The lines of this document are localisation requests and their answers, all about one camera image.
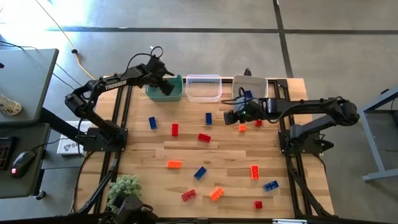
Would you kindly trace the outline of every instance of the keyboard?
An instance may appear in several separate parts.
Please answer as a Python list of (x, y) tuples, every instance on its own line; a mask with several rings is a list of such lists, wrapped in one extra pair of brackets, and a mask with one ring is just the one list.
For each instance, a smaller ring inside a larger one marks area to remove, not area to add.
[(17, 142), (17, 137), (0, 138), (0, 170), (8, 170), (8, 164), (10, 163)]

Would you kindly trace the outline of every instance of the concrete floor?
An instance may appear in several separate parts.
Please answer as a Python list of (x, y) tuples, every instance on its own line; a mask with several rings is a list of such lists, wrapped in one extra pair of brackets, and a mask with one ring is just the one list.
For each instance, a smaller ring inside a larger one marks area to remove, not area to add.
[[(9, 3), (0, 12), (0, 21), (6, 24), (0, 26), (2, 38), (20, 45), (58, 48), (58, 64), (80, 83), (86, 82), (62, 33), (40, 31), (53, 23), (32, 2)], [(277, 28), (271, 0), (40, 2), (62, 26)], [(398, 29), (397, 1), (279, 0), (279, 4), (285, 29)], [(18, 21), (9, 19), (10, 15)], [(163, 46), (167, 68), (182, 75), (233, 76), (249, 67), (258, 77), (286, 77), (278, 34), (68, 32), (68, 36), (83, 55), (82, 63), (96, 77), (123, 71), (132, 54), (149, 51), (151, 45)], [(287, 34), (286, 40), (293, 75), (305, 79), (309, 98), (340, 95), (361, 107), (398, 85), (396, 37)], [(137, 58), (134, 63), (146, 60)], [(76, 86), (58, 68), (55, 73)], [(70, 91), (53, 77), (45, 106), (63, 119), (74, 120), (63, 104)], [(377, 171), (362, 124), (324, 133), (335, 143), (324, 160), (336, 214), (398, 223), (398, 178), (362, 181), (361, 175)], [(0, 200), (0, 220), (67, 214), (76, 174), (76, 169), (46, 171), (42, 188), (49, 196), (39, 202), (33, 198)], [(9, 212), (10, 204), (21, 212)]]

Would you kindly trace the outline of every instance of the white paper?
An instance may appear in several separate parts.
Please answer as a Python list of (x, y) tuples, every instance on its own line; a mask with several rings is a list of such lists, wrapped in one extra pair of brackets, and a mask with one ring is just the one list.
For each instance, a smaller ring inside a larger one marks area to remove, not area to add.
[[(67, 121), (68, 124), (72, 125), (73, 127), (77, 128), (79, 125), (79, 121)], [(91, 122), (89, 121), (82, 121), (80, 124), (80, 131), (87, 132), (88, 128), (91, 126)], [(80, 154), (83, 153), (83, 146), (80, 145)], [(58, 145), (57, 154), (60, 155), (74, 155), (79, 154), (77, 149), (77, 143), (70, 139), (62, 139), (60, 144)]]

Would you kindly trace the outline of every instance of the gray metal stand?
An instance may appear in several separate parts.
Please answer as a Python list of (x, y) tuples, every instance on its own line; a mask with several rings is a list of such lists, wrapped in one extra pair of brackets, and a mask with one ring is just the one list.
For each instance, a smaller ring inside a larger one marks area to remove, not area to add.
[(388, 177), (398, 177), (398, 169), (385, 170), (379, 154), (379, 148), (385, 150), (386, 147), (389, 147), (389, 151), (397, 150), (398, 127), (392, 118), (392, 114), (395, 111), (376, 110), (380, 106), (385, 105), (386, 103), (392, 101), (397, 97), (398, 86), (383, 93), (373, 102), (369, 103), (359, 110), (359, 115), (361, 117), (363, 128), (369, 141), (369, 145), (372, 149), (377, 169), (379, 170), (379, 172), (374, 172), (362, 176), (365, 182)]

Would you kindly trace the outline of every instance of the wooden tabletop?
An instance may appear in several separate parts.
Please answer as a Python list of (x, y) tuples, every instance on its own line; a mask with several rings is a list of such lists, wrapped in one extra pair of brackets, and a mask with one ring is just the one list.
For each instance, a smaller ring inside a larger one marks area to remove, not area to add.
[[(291, 100), (307, 99), (303, 79), (288, 79)], [(269, 88), (269, 97), (274, 96)], [(231, 85), (223, 84), (221, 99), (231, 98)], [(96, 112), (111, 119), (116, 90), (100, 96)], [(239, 124), (226, 126), (223, 112), (229, 105), (192, 103), (187, 97), (179, 102), (156, 103), (145, 89), (133, 88), (127, 128), (129, 137), (122, 154), (119, 175), (137, 175), (142, 184), (141, 200), (154, 208), (159, 217), (228, 217), (228, 218), (292, 218), (292, 198), (285, 157), (280, 153), (277, 131), (279, 124), (263, 122), (255, 127), (246, 123), (240, 133)], [(205, 125), (205, 113), (213, 115), (213, 125)], [(156, 118), (157, 129), (151, 130), (148, 118)], [(295, 122), (305, 124), (311, 115), (297, 115)], [(172, 137), (172, 123), (178, 123), (178, 137)], [(197, 140), (199, 133), (211, 136), (210, 143)], [(94, 153), (80, 176), (76, 206), (80, 208), (98, 185), (104, 153)], [(168, 160), (182, 161), (181, 169), (168, 169)], [(328, 184), (322, 163), (313, 155), (303, 154), (308, 188), (326, 211), (333, 213)], [(260, 178), (252, 180), (250, 166), (258, 165)], [(201, 180), (194, 178), (201, 167), (207, 169)], [(279, 188), (266, 192), (264, 184), (278, 181)], [(224, 195), (213, 202), (210, 194), (217, 188)], [(197, 196), (183, 202), (181, 195), (195, 189)], [(303, 209), (301, 190), (298, 190)], [(107, 190), (102, 207), (105, 207)], [(262, 201), (263, 209), (254, 208)]]

